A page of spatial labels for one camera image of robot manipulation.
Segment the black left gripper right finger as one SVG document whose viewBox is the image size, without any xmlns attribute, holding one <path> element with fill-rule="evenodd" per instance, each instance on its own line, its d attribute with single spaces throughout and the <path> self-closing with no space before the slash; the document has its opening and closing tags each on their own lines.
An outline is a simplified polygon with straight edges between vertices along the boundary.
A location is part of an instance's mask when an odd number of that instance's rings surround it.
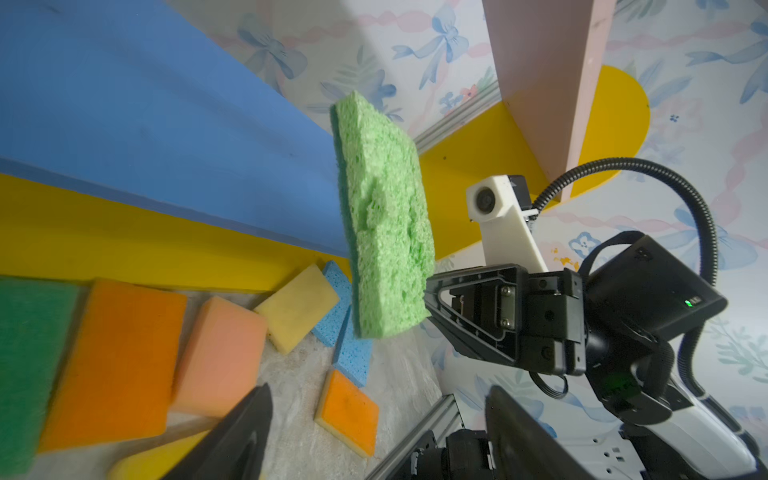
<svg viewBox="0 0 768 480">
<path fill-rule="evenodd" d="M 485 418 L 496 479 L 594 479 L 503 388 L 490 388 Z"/>
</svg>

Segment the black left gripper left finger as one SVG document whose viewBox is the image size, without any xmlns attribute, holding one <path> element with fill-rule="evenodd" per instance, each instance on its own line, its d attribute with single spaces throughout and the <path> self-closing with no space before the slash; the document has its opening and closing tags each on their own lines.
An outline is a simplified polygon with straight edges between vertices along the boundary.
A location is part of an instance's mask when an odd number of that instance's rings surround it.
<svg viewBox="0 0 768 480">
<path fill-rule="evenodd" d="M 254 387 L 162 480 L 259 479 L 272 417 L 270 386 Z"/>
</svg>

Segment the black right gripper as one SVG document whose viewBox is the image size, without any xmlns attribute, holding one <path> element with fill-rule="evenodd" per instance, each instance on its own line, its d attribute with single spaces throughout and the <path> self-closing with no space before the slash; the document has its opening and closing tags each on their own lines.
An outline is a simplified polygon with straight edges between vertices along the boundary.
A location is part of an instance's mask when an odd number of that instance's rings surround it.
<svg viewBox="0 0 768 480">
<path fill-rule="evenodd" d="M 443 301 L 443 291 L 451 300 Z M 517 264 L 435 274 L 429 320 L 460 354 L 547 375 L 585 373 L 582 280 L 570 270 L 530 273 Z"/>
</svg>

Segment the bright yellow sponge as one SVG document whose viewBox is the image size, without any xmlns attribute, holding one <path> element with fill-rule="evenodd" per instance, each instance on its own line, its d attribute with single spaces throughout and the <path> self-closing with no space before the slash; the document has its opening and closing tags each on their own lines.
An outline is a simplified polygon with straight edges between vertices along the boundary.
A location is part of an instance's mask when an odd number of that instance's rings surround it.
<svg viewBox="0 0 768 480">
<path fill-rule="evenodd" d="M 136 453 L 119 460 L 107 473 L 108 480 L 161 479 L 209 433 L 192 436 Z"/>
</svg>

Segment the pink salmon sponge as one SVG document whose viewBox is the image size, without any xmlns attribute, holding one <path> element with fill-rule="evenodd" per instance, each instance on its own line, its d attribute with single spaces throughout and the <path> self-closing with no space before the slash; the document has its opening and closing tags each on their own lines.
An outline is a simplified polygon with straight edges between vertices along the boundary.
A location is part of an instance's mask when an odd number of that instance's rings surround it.
<svg viewBox="0 0 768 480">
<path fill-rule="evenodd" d="M 199 311 L 179 362 L 170 409 L 221 418 L 257 384 L 266 320 L 214 296 Z"/>
</svg>

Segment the pale yellow sponge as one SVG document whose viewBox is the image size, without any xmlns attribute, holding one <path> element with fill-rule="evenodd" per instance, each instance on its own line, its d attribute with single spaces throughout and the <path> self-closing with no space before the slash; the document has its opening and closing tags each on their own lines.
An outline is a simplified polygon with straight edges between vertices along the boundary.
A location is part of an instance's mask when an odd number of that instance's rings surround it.
<svg viewBox="0 0 768 480">
<path fill-rule="evenodd" d="M 267 322 L 276 350 L 288 355 L 340 301 L 316 265 L 310 265 L 253 311 Z"/>
</svg>

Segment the light green sponge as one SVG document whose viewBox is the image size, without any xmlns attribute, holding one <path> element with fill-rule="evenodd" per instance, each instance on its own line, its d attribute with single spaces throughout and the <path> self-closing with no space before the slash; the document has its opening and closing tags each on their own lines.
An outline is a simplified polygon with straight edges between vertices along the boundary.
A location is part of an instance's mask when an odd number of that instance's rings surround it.
<svg viewBox="0 0 768 480">
<path fill-rule="evenodd" d="M 398 335 L 428 316 L 435 245 L 412 139 L 359 92 L 330 110 L 356 327 L 367 339 Z"/>
</svg>

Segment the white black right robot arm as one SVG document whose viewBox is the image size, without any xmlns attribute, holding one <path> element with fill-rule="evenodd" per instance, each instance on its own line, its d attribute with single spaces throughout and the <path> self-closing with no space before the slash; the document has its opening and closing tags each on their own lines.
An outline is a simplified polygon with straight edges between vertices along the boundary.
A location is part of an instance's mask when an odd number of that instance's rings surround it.
<svg viewBox="0 0 768 480">
<path fill-rule="evenodd" d="M 726 414 L 686 386 L 674 339 L 722 312 L 726 299 L 650 236 L 625 231 L 619 253 L 578 271 L 507 264 L 427 282 L 431 320 L 462 354 L 546 376 L 585 376 L 603 407 L 649 431 L 706 479 L 757 477 L 759 458 Z"/>
</svg>

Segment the yellow pink blue wooden shelf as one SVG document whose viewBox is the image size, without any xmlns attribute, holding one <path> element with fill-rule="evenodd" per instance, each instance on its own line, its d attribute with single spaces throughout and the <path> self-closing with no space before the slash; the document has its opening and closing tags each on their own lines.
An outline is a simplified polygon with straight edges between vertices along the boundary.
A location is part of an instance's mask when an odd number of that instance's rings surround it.
<svg viewBox="0 0 768 480">
<path fill-rule="evenodd" d="M 5 1 L 1 271 L 267 291 L 343 262 L 328 109 L 414 139 L 496 80 L 479 1 Z M 465 189 L 554 174 L 496 104 L 423 154 L 440 256 Z"/>
</svg>

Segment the orange sponge right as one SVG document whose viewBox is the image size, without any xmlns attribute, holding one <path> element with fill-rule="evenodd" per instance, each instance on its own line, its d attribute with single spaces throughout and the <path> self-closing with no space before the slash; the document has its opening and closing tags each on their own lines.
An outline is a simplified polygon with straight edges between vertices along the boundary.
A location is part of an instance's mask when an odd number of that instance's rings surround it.
<svg viewBox="0 0 768 480">
<path fill-rule="evenodd" d="M 375 454 L 379 407 L 343 373 L 325 380 L 314 421 L 362 458 Z"/>
</svg>

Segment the orange sponge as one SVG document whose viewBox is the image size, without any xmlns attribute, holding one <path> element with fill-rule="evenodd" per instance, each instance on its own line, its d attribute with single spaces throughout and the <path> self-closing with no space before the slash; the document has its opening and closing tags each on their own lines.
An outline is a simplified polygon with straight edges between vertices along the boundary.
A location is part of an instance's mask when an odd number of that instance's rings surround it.
<svg viewBox="0 0 768 480">
<path fill-rule="evenodd" d="M 379 407 L 343 373 L 325 380 L 314 421 L 362 458 L 375 454 Z"/>
<path fill-rule="evenodd" d="M 179 293 L 96 281 L 39 452 L 164 433 L 186 305 Z"/>
</svg>

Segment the orange sponge left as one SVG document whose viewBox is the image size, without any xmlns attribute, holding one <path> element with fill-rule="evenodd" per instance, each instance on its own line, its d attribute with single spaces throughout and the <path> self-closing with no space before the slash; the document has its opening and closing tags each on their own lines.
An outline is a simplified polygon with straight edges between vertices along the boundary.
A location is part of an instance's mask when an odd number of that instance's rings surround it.
<svg viewBox="0 0 768 480">
<path fill-rule="evenodd" d="M 186 305 L 179 293 L 96 281 L 39 452 L 164 433 Z"/>
</svg>

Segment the blue sponge lower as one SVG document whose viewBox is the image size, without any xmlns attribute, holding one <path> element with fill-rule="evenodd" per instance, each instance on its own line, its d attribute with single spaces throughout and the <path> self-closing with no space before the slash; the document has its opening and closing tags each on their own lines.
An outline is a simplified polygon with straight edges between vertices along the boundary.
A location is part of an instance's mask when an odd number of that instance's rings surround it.
<svg viewBox="0 0 768 480">
<path fill-rule="evenodd" d="M 332 367 L 358 388 L 363 388 L 368 381 L 372 353 L 373 341 L 359 338 L 356 333 L 354 307 L 351 306 L 336 343 Z"/>
</svg>

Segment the dark green sponge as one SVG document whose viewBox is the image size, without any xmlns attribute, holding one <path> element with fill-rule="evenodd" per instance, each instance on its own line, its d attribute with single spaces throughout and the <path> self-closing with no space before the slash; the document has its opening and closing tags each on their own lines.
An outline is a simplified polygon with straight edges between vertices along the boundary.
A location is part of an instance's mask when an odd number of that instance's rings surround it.
<svg viewBox="0 0 768 480">
<path fill-rule="evenodd" d="M 26 472 L 47 415 L 79 289 L 1 279 L 1 474 Z"/>
</svg>

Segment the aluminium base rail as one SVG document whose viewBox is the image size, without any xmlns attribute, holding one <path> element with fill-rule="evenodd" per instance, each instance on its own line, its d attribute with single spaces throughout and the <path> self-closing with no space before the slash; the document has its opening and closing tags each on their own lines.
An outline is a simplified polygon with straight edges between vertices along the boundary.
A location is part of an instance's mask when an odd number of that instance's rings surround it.
<svg viewBox="0 0 768 480">
<path fill-rule="evenodd" d="M 431 450 L 444 449 L 448 436 L 463 427 L 455 396 L 444 395 L 366 479 L 414 479 L 418 458 Z"/>
</svg>

